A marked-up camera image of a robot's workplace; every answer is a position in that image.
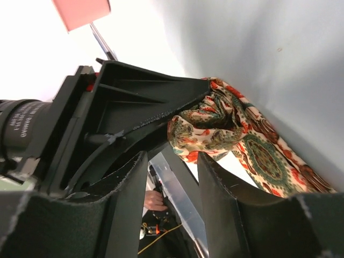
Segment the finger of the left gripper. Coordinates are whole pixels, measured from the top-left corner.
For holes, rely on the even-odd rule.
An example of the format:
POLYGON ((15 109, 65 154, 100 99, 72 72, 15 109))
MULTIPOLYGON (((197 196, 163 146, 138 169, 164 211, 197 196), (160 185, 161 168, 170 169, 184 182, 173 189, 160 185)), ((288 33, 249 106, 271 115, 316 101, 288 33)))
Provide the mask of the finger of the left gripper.
POLYGON ((73 154, 64 175, 66 193, 100 181, 140 151, 149 153, 164 145, 168 121, 209 92, 206 80, 105 61, 73 135, 73 154))

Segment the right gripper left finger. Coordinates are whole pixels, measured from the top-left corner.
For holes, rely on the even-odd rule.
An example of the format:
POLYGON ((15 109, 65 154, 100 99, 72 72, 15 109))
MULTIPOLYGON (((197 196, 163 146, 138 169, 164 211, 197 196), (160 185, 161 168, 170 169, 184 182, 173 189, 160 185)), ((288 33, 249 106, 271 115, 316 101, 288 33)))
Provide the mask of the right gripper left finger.
POLYGON ((148 159, 66 199, 1 192, 1 257, 137 257, 148 159))

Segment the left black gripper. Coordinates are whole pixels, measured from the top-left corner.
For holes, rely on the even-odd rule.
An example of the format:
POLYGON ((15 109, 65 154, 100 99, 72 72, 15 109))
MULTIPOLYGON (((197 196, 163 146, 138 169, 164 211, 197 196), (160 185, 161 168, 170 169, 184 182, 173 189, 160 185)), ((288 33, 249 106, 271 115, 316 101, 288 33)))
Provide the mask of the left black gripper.
POLYGON ((45 194, 82 191, 97 181, 88 160, 96 149, 97 74, 78 67, 51 102, 1 101, 1 175, 45 194))

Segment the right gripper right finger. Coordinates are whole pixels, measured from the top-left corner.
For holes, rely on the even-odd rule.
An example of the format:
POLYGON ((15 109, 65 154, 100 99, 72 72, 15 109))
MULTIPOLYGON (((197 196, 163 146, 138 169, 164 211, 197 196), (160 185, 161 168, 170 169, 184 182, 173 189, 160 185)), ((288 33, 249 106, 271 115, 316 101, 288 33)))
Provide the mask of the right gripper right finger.
POLYGON ((206 153, 198 179, 210 257, 343 257, 343 194, 281 198, 206 153))

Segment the brown patterned long tie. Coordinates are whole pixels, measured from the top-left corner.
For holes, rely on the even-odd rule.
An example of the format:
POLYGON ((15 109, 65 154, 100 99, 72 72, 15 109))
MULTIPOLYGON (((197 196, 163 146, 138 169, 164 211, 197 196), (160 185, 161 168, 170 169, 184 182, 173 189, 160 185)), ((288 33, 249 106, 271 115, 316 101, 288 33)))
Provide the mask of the brown patterned long tie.
POLYGON ((233 153, 257 187, 277 197, 336 192, 244 95, 218 78, 206 80, 210 94, 168 123, 168 141, 177 156, 196 164, 200 152, 215 161, 233 153))

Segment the person's hand in background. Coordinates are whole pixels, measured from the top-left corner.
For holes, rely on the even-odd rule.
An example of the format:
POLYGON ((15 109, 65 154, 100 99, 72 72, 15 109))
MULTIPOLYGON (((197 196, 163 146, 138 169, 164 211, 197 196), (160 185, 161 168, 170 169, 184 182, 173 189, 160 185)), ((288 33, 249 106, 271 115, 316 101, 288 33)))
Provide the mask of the person's hand in background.
POLYGON ((154 190, 145 192, 144 208, 151 211, 165 211, 167 209, 163 202, 163 195, 154 190))

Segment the pink compartment tray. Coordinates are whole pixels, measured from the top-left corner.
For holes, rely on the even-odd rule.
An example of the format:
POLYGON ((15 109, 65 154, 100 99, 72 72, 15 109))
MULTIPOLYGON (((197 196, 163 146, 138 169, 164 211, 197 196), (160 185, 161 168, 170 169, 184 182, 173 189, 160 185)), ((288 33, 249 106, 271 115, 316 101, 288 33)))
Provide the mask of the pink compartment tray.
POLYGON ((108 0, 53 0, 52 2, 68 32, 111 13, 108 0))

